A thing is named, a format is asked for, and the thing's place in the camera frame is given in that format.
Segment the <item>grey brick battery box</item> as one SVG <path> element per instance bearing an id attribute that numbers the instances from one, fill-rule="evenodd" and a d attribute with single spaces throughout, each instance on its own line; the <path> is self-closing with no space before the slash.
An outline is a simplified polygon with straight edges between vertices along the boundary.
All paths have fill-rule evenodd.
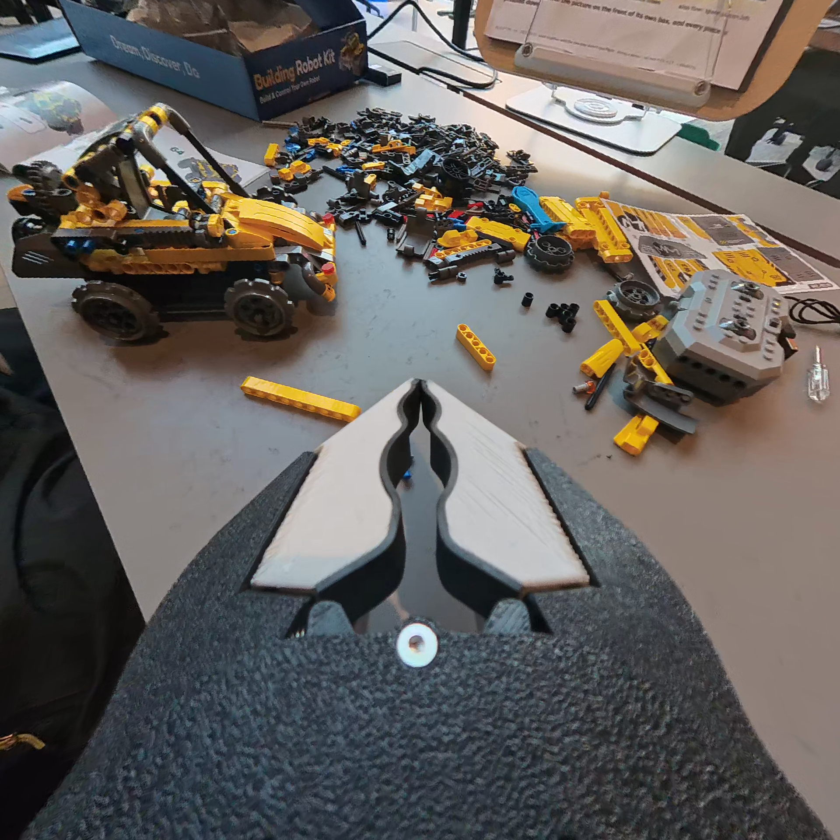
<path id="1" fill-rule="evenodd" d="M 786 297 L 725 269 L 692 276 L 652 349 L 673 382 L 719 406 L 778 380 L 796 351 Z"/>

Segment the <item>long yellow brick beam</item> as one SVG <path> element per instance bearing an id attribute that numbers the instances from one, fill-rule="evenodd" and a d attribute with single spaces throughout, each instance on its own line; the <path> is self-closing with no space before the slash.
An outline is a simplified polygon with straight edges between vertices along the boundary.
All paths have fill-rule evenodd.
<path id="1" fill-rule="evenodd" d="M 336 419 L 344 423 L 352 422 L 362 413 L 361 408 L 354 404 L 254 376 L 246 377 L 240 385 L 240 390 L 247 396 Z"/>

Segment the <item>yellow angled brick beam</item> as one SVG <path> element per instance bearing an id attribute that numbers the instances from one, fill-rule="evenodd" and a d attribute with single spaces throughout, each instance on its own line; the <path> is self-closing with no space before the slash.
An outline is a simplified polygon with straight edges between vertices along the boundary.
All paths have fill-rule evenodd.
<path id="1" fill-rule="evenodd" d="M 613 305 L 608 300 L 595 300 L 593 302 L 593 310 L 612 337 L 619 341 L 625 355 L 631 356 L 647 350 L 647 347 L 634 337 L 632 331 L 619 317 Z"/>

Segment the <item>grey desk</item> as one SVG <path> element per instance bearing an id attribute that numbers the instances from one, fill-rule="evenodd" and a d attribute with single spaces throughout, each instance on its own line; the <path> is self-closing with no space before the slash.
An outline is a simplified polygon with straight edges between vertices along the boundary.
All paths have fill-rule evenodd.
<path id="1" fill-rule="evenodd" d="M 586 412 L 579 365 L 608 340 L 592 302 L 611 278 L 587 252 L 560 279 L 517 259 L 428 284 L 382 229 L 337 233 L 333 315 L 298 315 L 279 341 L 242 339 L 226 321 L 175 322 L 162 339 L 118 346 L 69 304 L 69 279 L 11 272 L 2 180 L 2 264 L 145 618 L 237 510 L 339 423 L 247 398 L 248 375 L 362 408 L 428 378 L 539 448 L 633 530 L 684 593 L 760 738 L 838 837 L 838 335 L 801 330 L 782 377 L 729 407 L 703 402 L 696 435 L 656 435 L 638 457 L 613 436 L 625 411 L 605 394 Z M 530 309 L 521 306 L 531 292 Z M 546 319 L 580 306 L 572 333 Z M 467 324 L 496 355 L 480 369 L 456 340 Z M 805 392 L 816 345 L 831 394 Z"/>

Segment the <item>black toy wheel hub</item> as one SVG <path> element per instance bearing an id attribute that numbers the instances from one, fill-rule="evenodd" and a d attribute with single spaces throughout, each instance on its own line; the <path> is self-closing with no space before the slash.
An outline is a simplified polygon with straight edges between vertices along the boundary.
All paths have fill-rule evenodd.
<path id="1" fill-rule="evenodd" d="M 531 236 L 523 255 L 534 270 L 543 274 L 563 273 L 574 263 L 571 244 L 557 235 Z"/>

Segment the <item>yellow grey sticker sheet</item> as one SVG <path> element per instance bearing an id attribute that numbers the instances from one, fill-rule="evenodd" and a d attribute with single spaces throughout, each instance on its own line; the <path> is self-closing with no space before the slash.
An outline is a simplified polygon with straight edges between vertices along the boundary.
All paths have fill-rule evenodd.
<path id="1" fill-rule="evenodd" d="M 677 298 L 704 270 L 728 270 L 783 295 L 836 291 L 838 284 L 741 214 L 674 214 L 604 200 L 649 281 Z"/>

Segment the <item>wooden document stand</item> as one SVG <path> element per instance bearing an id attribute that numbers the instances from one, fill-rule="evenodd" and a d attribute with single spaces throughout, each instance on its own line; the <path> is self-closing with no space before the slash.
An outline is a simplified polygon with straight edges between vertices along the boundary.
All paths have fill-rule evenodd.
<path id="1" fill-rule="evenodd" d="M 783 2 L 782 14 L 738 89 L 708 80 L 666 77 L 649 70 L 600 62 L 537 56 L 530 44 L 489 38 L 489 1 L 476 6 L 475 36 L 482 57 L 496 70 L 539 82 L 507 100 L 518 116 L 547 123 L 620 151 L 654 154 L 688 119 L 727 121 L 750 112 L 779 90 L 805 52 L 831 2 Z"/>

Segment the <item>dark grey curved panel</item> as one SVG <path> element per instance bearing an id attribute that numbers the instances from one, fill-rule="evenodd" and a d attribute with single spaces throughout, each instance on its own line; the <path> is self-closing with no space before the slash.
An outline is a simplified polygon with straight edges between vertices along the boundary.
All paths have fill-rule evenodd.
<path id="1" fill-rule="evenodd" d="M 695 398 L 692 391 L 656 382 L 652 372 L 635 360 L 627 363 L 623 383 L 624 400 L 640 413 L 659 421 L 672 434 L 685 436 L 696 433 L 697 420 L 685 413 Z"/>

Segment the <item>bundle of yellow beams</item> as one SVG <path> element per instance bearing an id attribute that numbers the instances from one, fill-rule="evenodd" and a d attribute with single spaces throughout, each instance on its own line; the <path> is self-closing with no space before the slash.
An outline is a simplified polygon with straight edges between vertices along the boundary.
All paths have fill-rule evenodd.
<path id="1" fill-rule="evenodd" d="M 562 223 L 558 233 L 573 251 L 594 249 L 605 264 L 630 262 L 634 252 L 605 201 L 609 192 L 583 196 L 568 203 L 558 196 L 541 196 L 541 209 L 555 223 Z"/>

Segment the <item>yellow brick toy car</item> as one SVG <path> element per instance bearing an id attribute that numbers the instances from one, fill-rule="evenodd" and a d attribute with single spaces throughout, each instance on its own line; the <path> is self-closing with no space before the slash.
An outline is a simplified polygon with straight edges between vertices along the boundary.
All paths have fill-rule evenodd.
<path id="1" fill-rule="evenodd" d="M 246 191 L 162 102 L 109 126 L 68 167 L 12 172 L 13 273 L 82 280 L 71 306 L 112 340 L 222 317 L 269 340 L 295 331 L 298 304 L 335 300 L 333 219 L 300 207 L 277 174 Z"/>

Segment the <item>dark blue flat folder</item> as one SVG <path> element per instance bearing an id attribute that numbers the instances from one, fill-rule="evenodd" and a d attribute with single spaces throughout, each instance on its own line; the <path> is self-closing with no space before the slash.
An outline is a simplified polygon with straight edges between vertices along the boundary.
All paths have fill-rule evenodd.
<path id="1" fill-rule="evenodd" d="M 77 38 L 62 16 L 44 23 L 2 27 L 3 59 L 37 64 L 80 51 Z"/>

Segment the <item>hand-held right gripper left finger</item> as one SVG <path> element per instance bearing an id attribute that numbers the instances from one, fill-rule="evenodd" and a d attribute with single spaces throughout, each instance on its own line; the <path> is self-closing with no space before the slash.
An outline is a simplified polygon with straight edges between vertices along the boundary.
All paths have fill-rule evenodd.
<path id="1" fill-rule="evenodd" d="M 352 623 L 402 580 L 397 488 L 411 468 L 419 380 L 383 397 L 322 444 L 251 576 L 253 589 L 339 603 Z"/>

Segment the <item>pile of small brick parts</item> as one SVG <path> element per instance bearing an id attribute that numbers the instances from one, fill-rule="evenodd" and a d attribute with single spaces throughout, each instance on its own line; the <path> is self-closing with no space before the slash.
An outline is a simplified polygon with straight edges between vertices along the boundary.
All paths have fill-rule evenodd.
<path id="1" fill-rule="evenodd" d="M 348 121 L 309 116 L 270 122 L 286 137 L 266 149 L 268 184 L 257 197 L 294 207 L 295 198 L 322 178 L 342 192 L 322 214 L 337 227 L 379 224 L 404 260 L 421 262 L 430 283 L 464 283 L 466 268 L 493 263 L 494 283 L 507 286 L 505 266 L 531 236 L 530 219 L 513 203 L 514 186 L 536 172 L 524 150 L 498 157 L 498 145 L 467 123 L 439 123 L 429 115 L 404 117 L 365 108 Z"/>

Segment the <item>short yellow brick beam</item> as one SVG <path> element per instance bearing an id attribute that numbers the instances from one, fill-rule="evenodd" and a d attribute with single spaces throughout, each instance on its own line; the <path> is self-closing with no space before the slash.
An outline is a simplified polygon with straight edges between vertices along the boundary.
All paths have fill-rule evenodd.
<path id="1" fill-rule="evenodd" d="M 496 355 L 490 351 L 467 324 L 458 324 L 456 340 L 478 364 L 481 370 L 486 372 L 493 371 L 497 362 Z"/>

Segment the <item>blue cardboard kit box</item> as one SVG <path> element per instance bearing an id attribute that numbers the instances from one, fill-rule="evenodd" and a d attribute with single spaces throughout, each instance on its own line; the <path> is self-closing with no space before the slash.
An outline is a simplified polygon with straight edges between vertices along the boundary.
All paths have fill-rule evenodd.
<path id="1" fill-rule="evenodd" d="M 353 87 L 368 67 L 368 33 L 353 2 L 298 2 L 312 35 L 235 56 L 83 2 L 60 6 L 82 51 L 165 88 L 255 121 L 301 109 Z"/>

